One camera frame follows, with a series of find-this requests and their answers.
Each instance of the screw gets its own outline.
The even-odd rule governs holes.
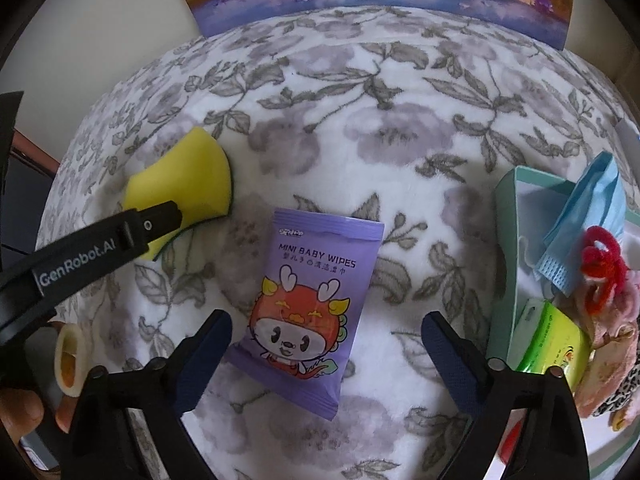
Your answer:
[[[150,370],[162,370],[166,366],[166,359],[164,357],[154,357],[146,364],[146,368]]]
[[[498,359],[497,357],[492,357],[491,359],[489,359],[487,361],[487,364],[489,365],[489,368],[491,368],[491,370],[494,370],[495,372],[501,372],[507,367],[504,361],[502,359]]]
[[[107,368],[105,368],[104,366],[95,366],[91,368],[91,371],[89,371],[89,377],[91,377],[92,379],[100,379],[107,373]]]
[[[564,377],[564,370],[559,366],[550,366],[546,371],[553,375],[553,377],[557,377],[559,379]]]

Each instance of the yellow ear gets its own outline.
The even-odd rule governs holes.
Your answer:
[[[334,316],[340,316],[341,314],[344,314],[348,307],[349,307],[349,302],[351,300],[349,298],[347,298],[346,300],[332,300],[329,302],[329,313],[333,314]]]
[[[262,279],[262,293],[265,296],[273,296],[278,290],[278,284],[276,282],[272,282],[266,276]]]

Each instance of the blue face mask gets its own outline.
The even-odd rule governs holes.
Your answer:
[[[536,276],[544,276],[569,296],[580,280],[585,231],[599,225],[621,242],[625,212],[625,192],[616,161],[610,153],[602,152],[582,174],[556,224],[546,234],[546,251],[536,264]]]

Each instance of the baby wipes package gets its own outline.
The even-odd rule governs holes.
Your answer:
[[[384,224],[276,209],[262,290],[227,359],[332,420]]]
[[[535,374],[557,365],[574,391],[590,352],[587,335],[564,313],[549,301],[529,300],[513,332],[507,364]]]

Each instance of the tissue packet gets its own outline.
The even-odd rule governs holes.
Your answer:
[[[332,420],[384,224],[276,209],[262,290],[227,359]]]

